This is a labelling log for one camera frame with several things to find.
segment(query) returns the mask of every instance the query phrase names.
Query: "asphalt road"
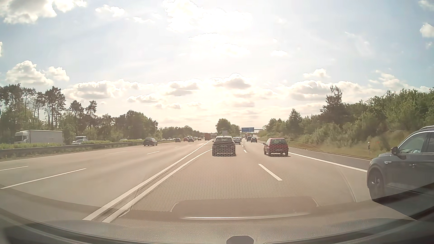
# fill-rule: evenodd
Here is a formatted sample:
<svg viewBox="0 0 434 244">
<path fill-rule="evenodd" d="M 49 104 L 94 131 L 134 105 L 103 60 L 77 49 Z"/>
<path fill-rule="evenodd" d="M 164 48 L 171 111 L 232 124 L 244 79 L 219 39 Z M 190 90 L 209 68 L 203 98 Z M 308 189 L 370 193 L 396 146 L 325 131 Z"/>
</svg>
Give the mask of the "asphalt road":
<svg viewBox="0 0 434 244">
<path fill-rule="evenodd" d="M 370 200 L 368 160 L 296 148 L 269 157 L 262 142 L 246 140 L 235 157 L 213 157 L 211 145 L 172 142 L 0 162 L 0 208 L 36 221 L 122 224 L 126 209 L 170 211 L 183 200 L 309 196 L 319 206 Z"/>
</svg>

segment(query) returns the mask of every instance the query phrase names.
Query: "car rear window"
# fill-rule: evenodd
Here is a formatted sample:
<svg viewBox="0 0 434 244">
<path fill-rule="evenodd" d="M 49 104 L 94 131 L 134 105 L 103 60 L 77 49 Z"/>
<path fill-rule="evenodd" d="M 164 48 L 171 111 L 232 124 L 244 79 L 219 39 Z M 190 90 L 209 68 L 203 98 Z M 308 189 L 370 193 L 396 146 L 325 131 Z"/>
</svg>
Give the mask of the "car rear window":
<svg viewBox="0 0 434 244">
<path fill-rule="evenodd" d="M 270 144 L 286 144 L 285 139 L 272 139 Z"/>
</svg>

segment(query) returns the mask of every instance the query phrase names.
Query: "car tire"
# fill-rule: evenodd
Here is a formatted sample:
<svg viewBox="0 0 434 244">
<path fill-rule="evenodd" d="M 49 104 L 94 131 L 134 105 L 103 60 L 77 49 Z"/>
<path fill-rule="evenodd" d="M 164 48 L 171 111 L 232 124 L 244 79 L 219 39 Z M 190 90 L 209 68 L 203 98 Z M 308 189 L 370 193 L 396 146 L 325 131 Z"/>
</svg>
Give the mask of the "car tire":
<svg viewBox="0 0 434 244">
<path fill-rule="evenodd" d="M 377 169 L 369 172 L 368 189 L 372 200 L 385 196 L 384 177 Z"/>
</svg>

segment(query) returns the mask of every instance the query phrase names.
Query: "car window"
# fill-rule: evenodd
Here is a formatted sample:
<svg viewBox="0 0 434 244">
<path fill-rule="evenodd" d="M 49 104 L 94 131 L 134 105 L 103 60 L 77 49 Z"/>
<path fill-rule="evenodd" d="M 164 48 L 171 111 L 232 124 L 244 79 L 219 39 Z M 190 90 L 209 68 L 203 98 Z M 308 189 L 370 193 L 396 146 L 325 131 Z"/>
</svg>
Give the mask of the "car window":
<svg viewBox="0 0 434 244">
<path fill-rule="evenodd" d="M 422 151 L 428 133 L 419 133 L 408 138 L 400 147 L 398 153 L 419 153 Z"/>
<path fill-rule="evenodd" d="M 273 139 L 270 141 L 270 144 L 286 144 L 285 139 Z"/>
<path fill-rule="evenodd" d="M 426 152 L 434 152 L 434 132 L 431 132 L 430 140 Z"/>
</svg>

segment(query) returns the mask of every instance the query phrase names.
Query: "truck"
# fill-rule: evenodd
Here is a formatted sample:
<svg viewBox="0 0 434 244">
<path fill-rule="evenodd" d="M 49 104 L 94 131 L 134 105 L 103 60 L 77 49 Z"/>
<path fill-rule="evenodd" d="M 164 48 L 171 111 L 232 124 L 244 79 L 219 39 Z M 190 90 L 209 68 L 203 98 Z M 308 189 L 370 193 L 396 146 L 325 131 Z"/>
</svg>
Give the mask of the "truck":
<svg viewBox="0 0 434 244">
<path fill-rule="evenodd" d="M 15 143 L 55 143 L 63 145 L 62 131 L 25 130 L 15 133 Z"/>
</svg>

